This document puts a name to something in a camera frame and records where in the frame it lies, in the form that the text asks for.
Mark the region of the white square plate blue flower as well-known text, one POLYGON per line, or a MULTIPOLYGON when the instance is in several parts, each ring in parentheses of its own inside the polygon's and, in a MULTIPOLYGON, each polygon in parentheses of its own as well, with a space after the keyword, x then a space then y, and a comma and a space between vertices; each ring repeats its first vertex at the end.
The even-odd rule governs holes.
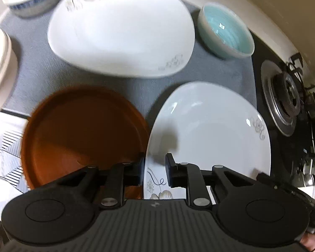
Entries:
POLYGON ((223 165, 252 179, 270 174, 271 147, 265 120, 249 101, 220 85, 196 81, 178 87, 155 119, 146 152, 143 197, 185 198, 170 188, 165 155, 210 170, 223 165))

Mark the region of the brown round plate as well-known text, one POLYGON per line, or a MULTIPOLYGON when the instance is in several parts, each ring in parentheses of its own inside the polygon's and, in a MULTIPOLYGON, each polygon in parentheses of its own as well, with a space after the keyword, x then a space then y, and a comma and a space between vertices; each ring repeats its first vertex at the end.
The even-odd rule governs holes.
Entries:
POLYGON ((136 107, 105 87, 68 88, 44 100, 28 120, 21 162, 34 189, 82 167, 110 169, 145 153, 150 130, 136 107))

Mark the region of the large white floral square plate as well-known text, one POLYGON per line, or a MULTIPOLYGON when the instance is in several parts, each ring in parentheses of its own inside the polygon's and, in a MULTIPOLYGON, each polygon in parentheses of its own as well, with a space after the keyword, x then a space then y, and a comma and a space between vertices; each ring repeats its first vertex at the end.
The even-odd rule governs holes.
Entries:
POLYGON ((180 0, 61 0, 48 43, 87 71, 158 78, 182 70, 194 49, 190 12, 180 0))

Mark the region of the teal spiral ceramic bowl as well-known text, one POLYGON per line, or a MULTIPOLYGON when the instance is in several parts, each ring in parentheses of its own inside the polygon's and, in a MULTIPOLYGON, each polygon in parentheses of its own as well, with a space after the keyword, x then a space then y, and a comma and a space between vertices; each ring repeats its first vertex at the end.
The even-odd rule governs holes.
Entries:
POLYGON ((254 39, 247 25, 220 3, 208 2, 202 7, 197 29, 204 44, 219 58, 244 59, 254 53, 254 39))

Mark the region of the cream round bowl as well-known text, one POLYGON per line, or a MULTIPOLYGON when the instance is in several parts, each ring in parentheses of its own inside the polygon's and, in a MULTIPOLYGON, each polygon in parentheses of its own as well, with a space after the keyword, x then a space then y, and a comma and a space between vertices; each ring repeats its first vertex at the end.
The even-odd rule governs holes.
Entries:
POLYGON ((0 29, 0 109, 10 96, 18 71, 17 56, 9 35, 0 29))

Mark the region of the black gas stove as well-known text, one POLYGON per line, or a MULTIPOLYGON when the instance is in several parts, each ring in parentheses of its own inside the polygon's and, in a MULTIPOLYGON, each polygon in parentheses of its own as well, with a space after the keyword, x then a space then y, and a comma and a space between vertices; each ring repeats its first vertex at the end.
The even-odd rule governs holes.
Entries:
POLYGON ((253 39, 257 108, 270 136, 271 175, 315 191, 315 86, 304 85, 300 53, 284 62, 259 37, 253 39))

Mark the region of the white printed cloth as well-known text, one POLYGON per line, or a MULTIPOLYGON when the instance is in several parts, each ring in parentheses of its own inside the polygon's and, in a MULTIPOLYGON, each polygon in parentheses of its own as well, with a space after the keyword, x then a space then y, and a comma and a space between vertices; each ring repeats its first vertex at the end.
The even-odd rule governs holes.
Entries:
POLYGON ((21 162, 27 120, 0 112, 0 219, 9 201, 30 190, 21 162))

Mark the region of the grey drying mat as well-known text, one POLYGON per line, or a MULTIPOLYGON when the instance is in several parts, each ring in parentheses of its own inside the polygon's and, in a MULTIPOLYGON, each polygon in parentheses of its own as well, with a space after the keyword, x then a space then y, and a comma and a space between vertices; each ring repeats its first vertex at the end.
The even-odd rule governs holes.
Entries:
POLYGON ((47 40, 51 13, 33 19, 21 19, 8 13, 0 24, 11 38, 18 58, 18 77, 11 97, 3 109, 30 115, 46 97, 77 85, 95 85, 112 89, 126 97, 153 124, 161 106, 180 85, 206 81, 227 87, 257 104, 251 58, 222 60, 206 48, 196 36, 194 50, 186 67, 177 74, 160 79, 128 79, 105 76, 78 69, 59 59, 47 40))

